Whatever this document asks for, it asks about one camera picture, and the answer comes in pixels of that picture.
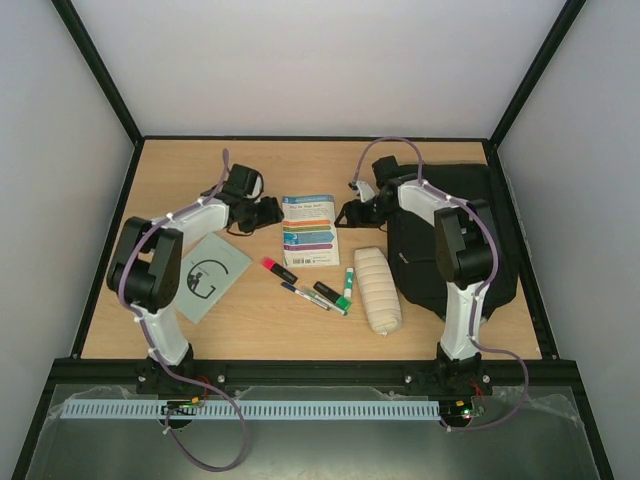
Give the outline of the black student bag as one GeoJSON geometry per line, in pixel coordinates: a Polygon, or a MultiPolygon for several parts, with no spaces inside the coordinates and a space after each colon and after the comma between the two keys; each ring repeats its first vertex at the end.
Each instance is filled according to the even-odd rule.
{"type": "MultiPolygon", "coordinates": [[[[378,204],[386,214],[388,262],[396,286],[408,302],[443,317],[448,281],[464,288],[490,276],[493,256],[489,242],[473,218],[459,207],[438,207],[435,224],[430,225],[398,206],[396,188],[402,180],[417,177],[417,165],[400,165],[388,156],[374,162],[372,169],[381,189],[378,204]]],[[[465,199],[490,230],[499,260],[482,308],[482,316],[488,319],[515,298],[519,275],[514,227],[497,190],[496,177],[482,164],[426,165],[422,173],[435,188],[465,199]]]]}

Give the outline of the children's reader book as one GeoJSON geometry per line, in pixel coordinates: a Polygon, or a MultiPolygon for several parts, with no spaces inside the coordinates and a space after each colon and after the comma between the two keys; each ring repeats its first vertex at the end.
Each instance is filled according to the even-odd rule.
{"type": "Polygon", "coordinates": [[[282,198],[285,267],[327,267],[340,264],[332,195],[282,198]]]}

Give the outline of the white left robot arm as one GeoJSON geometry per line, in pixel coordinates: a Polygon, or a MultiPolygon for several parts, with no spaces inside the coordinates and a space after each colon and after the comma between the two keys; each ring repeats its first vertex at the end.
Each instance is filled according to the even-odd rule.
{"type": "Polygon", "coordinates": [[[282,219],[274,197],[230,204],[200,197],[177,212],[155,219],[134,216],[124,222],[106,282],[141,325],[151,358],[177,366],[190,350],[175,308],[184,248],[232,225],[249,234],[282,219]]]}

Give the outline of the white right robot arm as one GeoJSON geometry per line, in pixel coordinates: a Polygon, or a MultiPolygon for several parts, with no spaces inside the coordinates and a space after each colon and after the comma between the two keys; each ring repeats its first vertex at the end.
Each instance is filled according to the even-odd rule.
{"type": "Polygon", "coordinates": [[[499,268],[499,248],[490,205],[439,190],[425,180],[391,182],[392,201],[434,227],[438,271],[447,283],[445,329],[439,342],[448,358],[436,367],[445,390],[471,379],[465,362],[480,352],[482,307],[499,268]]]}

